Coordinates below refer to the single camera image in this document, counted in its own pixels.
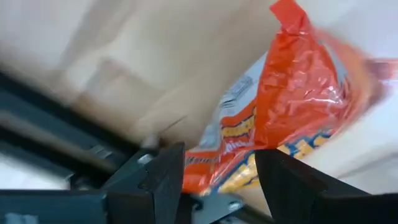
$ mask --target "orange plastic bag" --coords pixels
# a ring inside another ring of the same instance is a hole
[[[282,28],[262,71],[254,140],[275,149],[300,136],[334,129],[348,102],[334,63],[306,13],[293,0],[279,1],[271,11]]]
[[[221,99],[200,145],[186,153],[184,192],[257,185],[253,150],[278,148],[301,159],[381,95],[376,63],[363,53],[317,32],[293,0],[271,11],[281,29],[267,55]]]

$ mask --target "screw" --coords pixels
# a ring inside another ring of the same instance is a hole
[[[239,202],[231,202],[229,203],[228,209],[230,212],[236,211],[241,207]]]
[[[141,156],[141,158],[138,159],[138,163],[145,165],[153,159],[154,159],[154,157],[151,154],[145,154],[145,155]]]

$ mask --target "plastic packaging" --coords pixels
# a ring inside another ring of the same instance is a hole
[[[377,78],[391,80],[375,72],[380,62],[316,31],[293,0],[271,11],[282,27],[268,53],[224,94],[200,145],[186,153],[185,192],[257,185],[253,150],[278,148],[301,159],[382,96]],[[385,63],[384,71],[396,68]]]

